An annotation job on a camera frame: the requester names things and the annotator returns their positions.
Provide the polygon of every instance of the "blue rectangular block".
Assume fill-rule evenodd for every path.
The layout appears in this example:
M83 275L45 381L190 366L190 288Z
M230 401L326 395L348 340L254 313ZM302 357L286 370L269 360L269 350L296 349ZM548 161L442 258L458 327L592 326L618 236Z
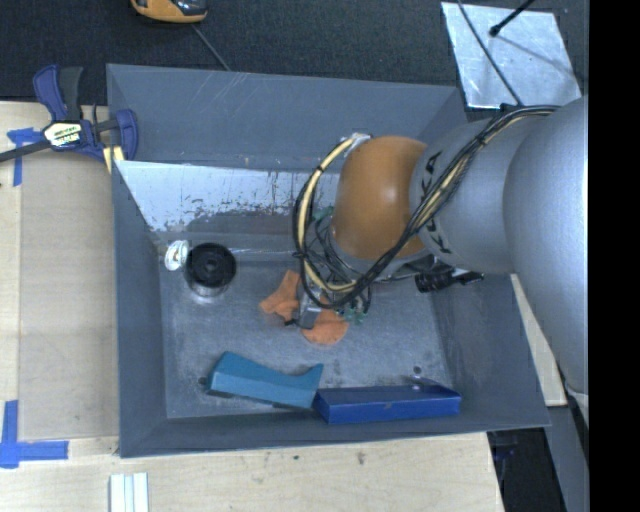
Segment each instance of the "blue rectangular block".
M460 412L459 393L437 383L319 389L313 407L331 425L450 416Z

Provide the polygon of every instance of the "orange cloth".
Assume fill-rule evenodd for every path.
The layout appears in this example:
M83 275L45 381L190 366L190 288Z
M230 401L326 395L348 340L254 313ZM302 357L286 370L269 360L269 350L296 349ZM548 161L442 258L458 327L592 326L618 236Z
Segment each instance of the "orange cloth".
M260 303L260 309L265 313L276 313L285 322L293 318L293 312L298 309L296 288L300 282L300 275L293 270L287 270L278 289ZM300 329L302 335L313 343L334 345L347 333L349 324L332 309L323 309L312 329Z

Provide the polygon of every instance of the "black cable on floor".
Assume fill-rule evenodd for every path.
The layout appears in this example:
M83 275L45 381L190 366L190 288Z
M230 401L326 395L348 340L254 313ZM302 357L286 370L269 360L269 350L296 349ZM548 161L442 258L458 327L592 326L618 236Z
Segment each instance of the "black cable on floor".
M191 28L195 31L196 34L198 34L198 37L200 39L202 39L202 42L207 46L207 48L209 48L211 53L213 53L215 58L218 59L220 64L222 64L222 67L227 71L231 71L231 68L227 65L227 63L224 61L224 59L216 51L216 49L213 47L213 45L208 41L208 39L205 37L205 35L202 33L202 31L198 27L196 27L194 24L191 25Z

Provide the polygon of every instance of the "orange object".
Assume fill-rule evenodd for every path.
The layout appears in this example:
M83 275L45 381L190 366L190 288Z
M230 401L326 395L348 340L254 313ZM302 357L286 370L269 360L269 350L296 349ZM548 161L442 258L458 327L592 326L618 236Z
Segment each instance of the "orange object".
M300 282L300 275L293 270L287 270L278 289L260 303L260 309L265 313L275 313L285 322L293 318L293 312L298 309L296 289ZM349 324L332 309L323 309L313 329L300 329L302 335L312 343L334 345L347 333Z
M208 12L207 0L130 0L133 8L148 18L168 23L195 23Z
M407 137L383 136L358 146L340 172L333 238L356 258L376 261L400 239L411 218L409 185L413 168L426 145ZM398 254L424 249L411 238Z

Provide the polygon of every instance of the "clamp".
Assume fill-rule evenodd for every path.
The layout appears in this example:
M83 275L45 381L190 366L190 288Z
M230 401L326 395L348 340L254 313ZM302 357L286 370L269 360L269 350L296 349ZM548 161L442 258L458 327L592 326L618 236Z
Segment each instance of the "clamp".
M20 158L44 149L57 152L73 151L106 163L108 148L100 133L118 128L120 148L127 160L134 158L138 148L138 127L132 110L118 110L115 119L97 123L82 118L78 106L78 84L83 68L60 68L57 64L44 67L33 78L38 101L51 115L51 123L42 130L43 139L28 146L0 153L0 162Z

